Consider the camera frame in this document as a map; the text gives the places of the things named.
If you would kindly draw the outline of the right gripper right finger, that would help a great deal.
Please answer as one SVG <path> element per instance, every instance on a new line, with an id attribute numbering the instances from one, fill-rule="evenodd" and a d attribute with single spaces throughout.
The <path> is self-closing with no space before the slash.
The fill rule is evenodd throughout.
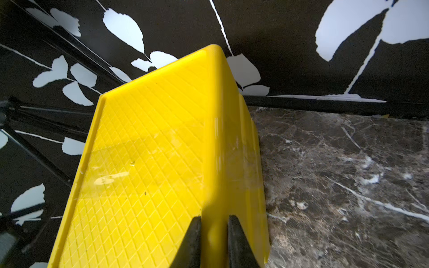
<path id="1" fill-rule="evenodd" d="M 228 222 L 228 256 L 230 268 L 260 268 L 237 216 Z"/>

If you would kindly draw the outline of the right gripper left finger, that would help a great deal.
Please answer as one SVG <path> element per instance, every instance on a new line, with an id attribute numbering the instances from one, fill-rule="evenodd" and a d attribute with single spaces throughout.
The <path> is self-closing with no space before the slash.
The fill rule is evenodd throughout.
<path id="1" fill-rule="evenodd" d="M 170 268 L 199 268 L 201 265 L 201 217 L 194 217 Z"/>

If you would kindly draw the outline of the yellow drawer cabinet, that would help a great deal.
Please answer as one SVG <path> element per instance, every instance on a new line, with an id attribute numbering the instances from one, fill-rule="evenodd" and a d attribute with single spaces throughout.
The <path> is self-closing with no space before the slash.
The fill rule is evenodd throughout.
<path id="1" fill-rule="evenodd" d="M 200 216 L 200 268 L 230 268 L 230 215 L 264 267 L 258 131 L 209 45 L 101 95 L 48 266 L 169 268 Z"/>

